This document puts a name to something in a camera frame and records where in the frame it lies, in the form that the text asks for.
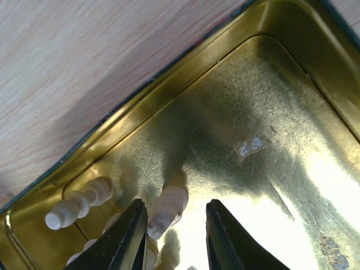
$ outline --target wooden table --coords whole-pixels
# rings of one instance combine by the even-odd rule
[[[0,206],[245,0],[0,2]],[[360,34],[360,0],[332,0]]]

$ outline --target wood grain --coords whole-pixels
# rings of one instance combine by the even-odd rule
[[[332,0],[360,34],[359,0]],[[2,0],[0,206],[245,0]]]

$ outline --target paint chip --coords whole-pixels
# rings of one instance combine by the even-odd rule
[[[350,267],[348,260],[340,253],[339,245],[334,239],[324,234],[320,235],[322,254],[328,257],[328,262],[334,270],[346,270]]]
[[[253,155],[259,150],[269,145],[269,140],[265,137],[255,137],[247,139],[246,141],[239,142],[233,146],[234,150],[238,154],[241,161],[246,159],[248,156]]]

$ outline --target reflective metal surface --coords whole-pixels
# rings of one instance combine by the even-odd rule
[[[61,269],[113,213],[136,197],[151,211],[178,185],[189,205],[150,243],[157,269],[208,268],[211,199],[290,269],[360,268],[359,72],[359,52],[319,1],[255,1],[1,213],[0,260]],[[99,176],[111,200],[68,228],[45,226],[61,196]]]

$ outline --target light wood surface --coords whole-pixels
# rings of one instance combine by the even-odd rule
[[[245,0],[0,1],[0,206]],[[360,34],[360,0],[332,0]]]

